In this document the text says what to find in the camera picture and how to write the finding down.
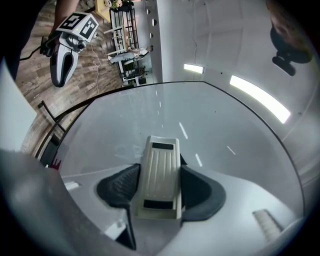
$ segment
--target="wooden floor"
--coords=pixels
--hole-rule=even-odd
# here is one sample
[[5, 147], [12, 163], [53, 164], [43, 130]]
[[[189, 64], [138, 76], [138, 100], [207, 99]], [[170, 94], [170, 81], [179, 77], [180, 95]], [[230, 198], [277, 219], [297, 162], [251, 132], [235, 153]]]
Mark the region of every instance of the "wooden floor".
[[[77, 11], [83, 12], [92, 6], [94, 6], [92, 0], [89, 1], [88, 5], [86, 5], [86, 1], [82, 0], [78, 4]], [[91, 44], [88, 44], [79, 54], [76, 70], [64, 87], [57, 88], [52, 84], [49, 66], [50, 58], [40, 55], [38, 51], [30, 59], [20, 62], [15, 82], [24, 97], [37, 112], [36, 119], [21, 148], [27, 154], [35, 155], [40, 143], [54, 123], [43, 107], [38, 108], [38, 104], [41, 101], [45, 101], [52, 114], [57, 116], [75, 104], [96, 96], [98, 92], [101, 94], [120, 88], [123, 85], [117, 65], [109, 66], [108, 64], [107, 53], [114, 51], [114, 47], [111, 34], [103, 35], [103, 31], [109, 30], [111, 26], [97, 16], [95, 12], [92, 12], [92, 14], [99, 23], [96, 31], [98, 37], [92, 39]], [[40, 45], [42, 36], [48, 37], [53, 26], [54, 15], [54, 2], [49, 1], [38, 15], [29, 41], [22, 51], [22, 58], [27, 57]], [[94, 62], [99, 66], [98, 79], [97, 67]], [[79, 111], [81, 109], [63, 119], [61, 123], [65, 129]], [[62, 136], [59, 128], [56, 128], [54, 133], [58, 138]]]

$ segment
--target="white platform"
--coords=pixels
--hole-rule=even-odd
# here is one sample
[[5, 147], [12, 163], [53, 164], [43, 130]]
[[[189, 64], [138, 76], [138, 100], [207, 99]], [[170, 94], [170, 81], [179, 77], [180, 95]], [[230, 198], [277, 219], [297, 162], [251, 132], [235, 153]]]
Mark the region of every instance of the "white platform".
[[61, 175], [140, 163], [147, 137], [178, 138], [188, 165], [252, 181], [303, 215], [295, 170], [249, 109], [202, 82], [136, 87], [95, 100], [59, 148]]

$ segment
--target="white wall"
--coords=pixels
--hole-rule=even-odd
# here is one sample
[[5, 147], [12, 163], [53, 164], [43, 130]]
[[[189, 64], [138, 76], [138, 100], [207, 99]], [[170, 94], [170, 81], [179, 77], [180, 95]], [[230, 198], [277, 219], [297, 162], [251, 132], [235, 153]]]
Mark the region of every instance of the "white wall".
[[[319, 173], [319, 73], [315, 60], [293, 63], [291, 77], [272, 63], [276, 49], [265, 1], [158, 0], [163, 81], [200, 80], [232, 94], [258, 113], [283, 140], [298, 172]], [[183, 69], [204, 67], [204, 74]], [[291, 116], [285, 124], [251, 96], [230, 85], [243, 78], [280, 101]]]

